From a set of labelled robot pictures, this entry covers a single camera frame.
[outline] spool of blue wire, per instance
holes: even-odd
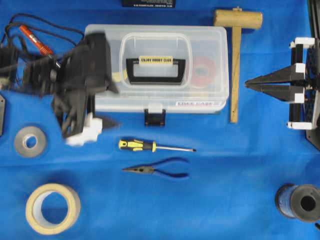
[[[320,219],[320,190],[311,184],[285,184],[276,192],[275,205],[287,218],[314,223]]]

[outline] wooden mallet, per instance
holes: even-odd
[[[213,25],[232,28],[231,123],[238,122],[241,29],[259,29],[262,21],[262,12],[242,11],[239,7],[232,10],[218,9],[215,11]]]

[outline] red soldering iron handle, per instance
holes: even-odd
[[[54,52],[46,45],[44,45],[25,25],[19,27],[20,31],[27,36],[28,39],[39,49],[43,56],[53,55]]]

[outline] screwdriver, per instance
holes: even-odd
[[[133,152],[136,151],[144,151],[151,150],[153,153],[156,149],[166,149],[166,150],[174,150],[174,151],[185,151],[185,152],[195,152],[196,150],[193,148],[182,148],[182,147],[173,147],[173,146],[157,146],[156,142],[144,142],[137,139],[121,139],[119,141],[119,149],[122,150],[130,150]]]
[[[29,28],[27,28],[27,26],[21,25],[19,29],[39,49],[39,52],[43,56],[48,56],[51,59],[53,58],[52,55],[54,54],[54,52],[47,45],[44,45],[38,38],[36,38],[36,36],[32,31],[29,30]],[[61,65],[58,61],[55,62],[55,65],[58,68],[61,68]]]

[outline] yellow screwdriver handle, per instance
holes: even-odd
[[[118,147],[121,150],[129,150],[133,152],[137,151],[143,151],[143,150],[151,150],[152,152],[156,151],[156,142],[143,142],[141,140],[137,139],[129,139],[129,140],[124,140],[121,139],[118,143]]]

